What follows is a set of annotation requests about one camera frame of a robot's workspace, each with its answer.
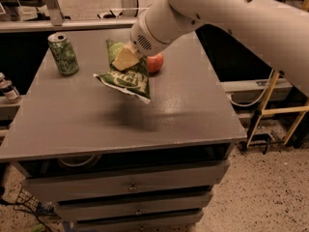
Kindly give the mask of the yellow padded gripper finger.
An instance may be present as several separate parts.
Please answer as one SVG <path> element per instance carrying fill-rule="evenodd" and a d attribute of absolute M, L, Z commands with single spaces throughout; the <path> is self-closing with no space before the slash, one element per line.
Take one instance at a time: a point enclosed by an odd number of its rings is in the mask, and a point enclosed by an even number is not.
<path fill-rule="evenodd" d="M 138 48 L 132 43 L 126 43 L 113 61 L 113 66 L 120 72 L 136 65 L 141 58 Z"/>

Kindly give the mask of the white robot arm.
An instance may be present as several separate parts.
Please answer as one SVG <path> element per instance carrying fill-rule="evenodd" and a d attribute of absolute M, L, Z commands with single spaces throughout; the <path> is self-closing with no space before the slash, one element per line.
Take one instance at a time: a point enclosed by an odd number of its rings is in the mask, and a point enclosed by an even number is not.
<path fill-rule="evenodd" d="M 232 35 L 309 95 L 309 13 L 275 0 L 155 0 L 113 65 L 123 71 L 209 24 Z"/>

